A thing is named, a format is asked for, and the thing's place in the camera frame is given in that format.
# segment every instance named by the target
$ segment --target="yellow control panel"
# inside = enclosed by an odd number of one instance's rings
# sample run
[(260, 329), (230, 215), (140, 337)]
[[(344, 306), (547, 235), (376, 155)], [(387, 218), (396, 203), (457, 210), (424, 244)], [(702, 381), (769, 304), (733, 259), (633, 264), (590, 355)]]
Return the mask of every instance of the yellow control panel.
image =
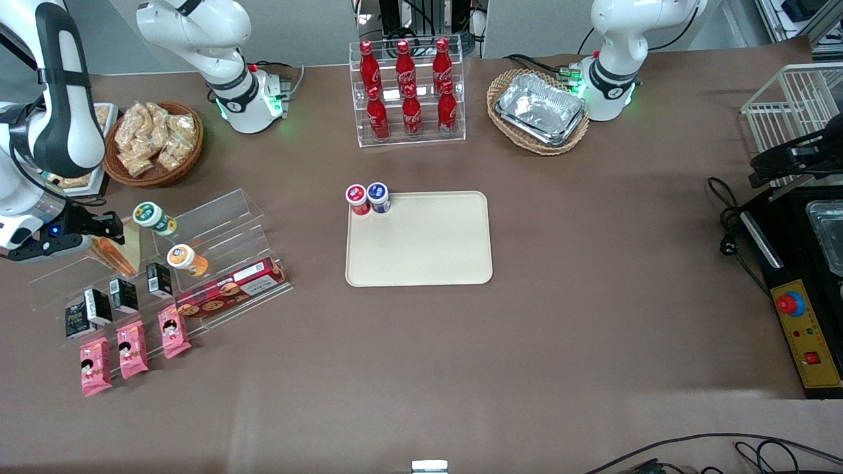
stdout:
[(770, 293), (805, 388), (840, 387), (840, 374), (825, 345), (802, 280), (773, 288)]

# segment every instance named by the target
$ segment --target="brown tablecloth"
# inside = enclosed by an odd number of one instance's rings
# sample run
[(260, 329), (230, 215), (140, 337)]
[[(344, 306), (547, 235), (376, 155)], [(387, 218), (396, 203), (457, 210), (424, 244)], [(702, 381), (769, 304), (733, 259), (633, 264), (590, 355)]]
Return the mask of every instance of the brown tablecloth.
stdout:
[[(254, 136), (222, 121), (198, 74), (95, 78), (96, 100), (179, 101), (207, 130), (186, 179), (155, 191), (112, 184), (111, 208), (127, 215), (150, 199), (178, 214), (242, 187), (296, 288), (85, 399), (76, 353), (44, 336), (57, 322), (30, 311), (27, 282), (58, 264), (0, 261), (0, 466), (386, 474), (444, 458), (456, 474), (576, 473), (705, 431), (839, 454), (843, 407), (801, 399), (769, 301), (717, 251), (719, 207), (704, 191), (718, 175), (749, 195), (738, 108), (781, 66), (808, 61), (801, 40), (653, 54), (621, 117), (548, 159), (486, 116), (486, 87), (506, 61), (468, 61), (465, 143), (373, 150), (357, 147), (345, 67), (309, 69), (290, 117)], [(483, 191), (494, 278), (350, 287), (342, 192), (374, 180)], [(722, 439), (655, 456), (738, 468)], [(803, 469), (822, 466), (800, 457)]]

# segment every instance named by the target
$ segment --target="red glass bottle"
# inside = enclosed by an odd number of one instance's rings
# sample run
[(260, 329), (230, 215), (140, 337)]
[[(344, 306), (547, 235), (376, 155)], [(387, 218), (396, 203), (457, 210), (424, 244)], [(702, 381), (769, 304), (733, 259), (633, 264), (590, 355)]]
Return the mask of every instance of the red glass bottle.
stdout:
[(378, 65), (378, 60), (372, 56), (372, 41), (360, 41), (360, 54), (362, 55), (362, 59), (360, 60), (360, 77), (363, 80), (363, 87), (366, 89), (367, 94), (370, 89), (375, 89), (380, 94), (384, 86), (380, 83), (380, 66)]
[(433, 94), (439, 95), (443, 83), (451, 82), (451, 56), (448, 56), (448, 38), (436, 40), (436, 57), (433, 59)]
[(418, 140), (422, 137), (422, 105), (416, 98), (416, 85), (409, 84), (404, 89), (404, 132), (408, 139)]
[(413, 96), (416, 96), (416, 64), (410, 57), (410, 43), (398, 40), (398, 60), (395, 61), (395, 75), (398, 77), (398, 90), (401, 97), (406, 98), (405, 92), (412, 85)]
[(439, 135), (453, 137), (457, 132), (457, 100), (454, 98), (454, 83), (442, 83), (439, 96)]
[(366, 112), (369, 115), (369, 125), (372, 126), (374, 141), (378, 143), (385, 142), (389, 140), (389, 123), (386, 120), (386, 107), (380, 101), (380, 95), (377, 89), (369, 89), (367, 94), (369, 103), (366, 106)]

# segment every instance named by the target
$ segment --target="red emergency stop button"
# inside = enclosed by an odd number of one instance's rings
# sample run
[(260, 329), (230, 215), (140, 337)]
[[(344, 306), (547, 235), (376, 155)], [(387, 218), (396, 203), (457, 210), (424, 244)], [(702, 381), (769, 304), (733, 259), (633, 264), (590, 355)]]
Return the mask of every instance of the red emergency stop button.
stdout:
[(788, 291), (776, 299), (776, 308), (786, 315), (793, 317), (805, 313), (805, 300), (795, 291)]

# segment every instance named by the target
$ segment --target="white robotic arm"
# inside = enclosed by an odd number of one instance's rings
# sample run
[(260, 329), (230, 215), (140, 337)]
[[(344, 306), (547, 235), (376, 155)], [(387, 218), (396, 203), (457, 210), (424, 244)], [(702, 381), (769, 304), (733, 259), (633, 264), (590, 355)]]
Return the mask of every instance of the white robotic arm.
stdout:
[(599, 55), (583, 59), (583, 99), (588, 117), (617, 117), (632, 92), (649, 45), (644, 32), (670, 28), (690, 20), (707, 0), (594, 0), (591, 21), (603, 35)]
[(137, 26), (150, 43), (199, 70), (234, 130), (257, 133), (283, 115), (277, 75), (249, 68), (240, 47), (252, 24), (234, 0), (155, 0), (137, 7)]
[(120, 241), (115, 214), (88, 213), (36, 172), (79, 177), (105, 154), (76, 24), (62, 0), (7, 0), (0, 26), (29, 48), (45, 85), (43, 102), (0, 102), (0, 246), (22, 261), (83, 250), (88, 234)]

